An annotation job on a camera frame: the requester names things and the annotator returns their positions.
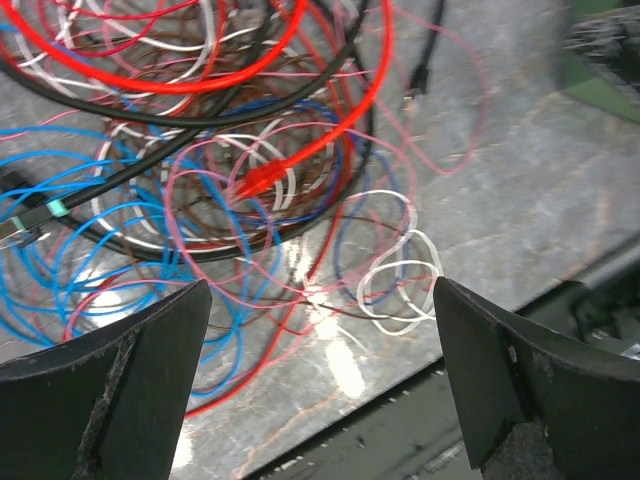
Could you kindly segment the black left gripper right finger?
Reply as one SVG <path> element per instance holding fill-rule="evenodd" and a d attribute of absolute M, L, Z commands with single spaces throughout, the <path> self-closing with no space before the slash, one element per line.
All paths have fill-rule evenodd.
<path fill-rule="evenodd" d="M 638 478 L 638 361 L 556 333 L 445 277 L 434 301 L 469 463 L 483 478 Z"/>

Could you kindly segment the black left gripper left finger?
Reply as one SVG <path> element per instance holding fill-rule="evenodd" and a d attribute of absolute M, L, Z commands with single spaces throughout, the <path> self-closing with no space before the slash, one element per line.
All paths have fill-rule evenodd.
<path fill-rule="evenodd" d="M 4 479 L 166 479 L 212 296 L 194 282 L 1 366 Z"/>

